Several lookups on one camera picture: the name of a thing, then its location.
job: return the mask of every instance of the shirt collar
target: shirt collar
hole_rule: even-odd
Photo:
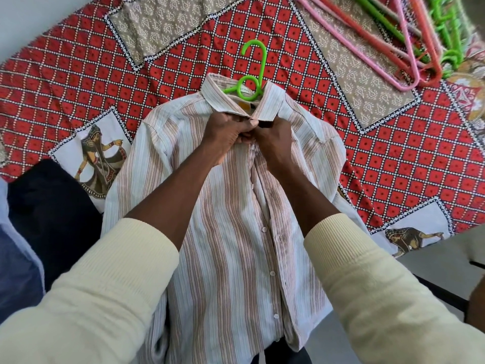
[[[209,103],[217,112],[230,112],[250,117],[249,114],[222,91],[223,89],[235,86],[236,83],[237,80],[223,77],[219,74],[209,73],[202,84],[200,93],[203,95],[207,103]],[[241,86],[241,93],[247,97],[254,94],[254,92],[245,85]],[[261,121],[273,121],[278,114],[284,98],[285,91],[274,83],[267,81],[263,88],[261,101],[251,117]]]

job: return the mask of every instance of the green hanger hook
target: green hanger hook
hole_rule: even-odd
[[[252,39],[251,41],[247,41],[241,49],[241,55],[244,56],[246,54],[247,48],[249,46],[252,46],[252,45],[260,47],[261,50],[263,51],[262,60],[261,60],[261,69],[259,71],[258,79],[256,79],[252,75],[245,75],[241,79],[238,80],[238,82],[236,83],[236,85],[234,87],[226,88],[225,90],[223,90],[223,92],[226,93],[226,94],[236,92],[240,99],[243,99],[243,100],[249,101],[249,102],[254,101],[256,98],[258,98],[259,96],[261,96],[263,94],[263,89],[262,89],[261,86],[263,84],[264,66],[266,65],[266,58],[268,57],[268,52],[266,51],[266,46],[264,46],[263,42],[258,41],[257,39]],[[246,80],[252,80],[254,82],[254,84],[256,85],[256,91],[254,92],[254,94],[251,97],[245,97],[241,93],[241,86],[243,85],[243,83]]]

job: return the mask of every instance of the sweater sleeve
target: sweater sleeve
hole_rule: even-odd
[[[363,364],[479,363],[485,334],[464,324],[344,214],[305,248]]]
[[[38,306],[0,326],[2,362],[128,363],[178,263],[161,232],[121,219]]]

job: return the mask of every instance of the gray floor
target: gray floor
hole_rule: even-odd
[[[35,36],[82,7],[89,0],[2,0],[0,9],[0,61]],[[464,0],[470,18],[485,31],[485,0]],[[460,248],[465,238],[483,239],[485,226],[440,244],[410,253],[399,260],[412,272],[464,298],[482,276],[470,266]],[[358,364],[341,324],[330,314],[312,333],[306,345],[314,364]]]

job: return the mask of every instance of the red checkered fabric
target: red checkered fabric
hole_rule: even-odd
[[[445,204],[458,232],[485,222],[483,155],[445,83],[363,134],[291,0],[238,0],[137,71],[104,19],[119,2],[86,5],[0,67],[5,178],[111,106],[134,136],[154,106],[198,91],[209,72],[257,76],[261,51],[239,55],[257,38],[268,46],[264,79],[341,134],[348,157],[341,183],[370,229],[431,197]]]

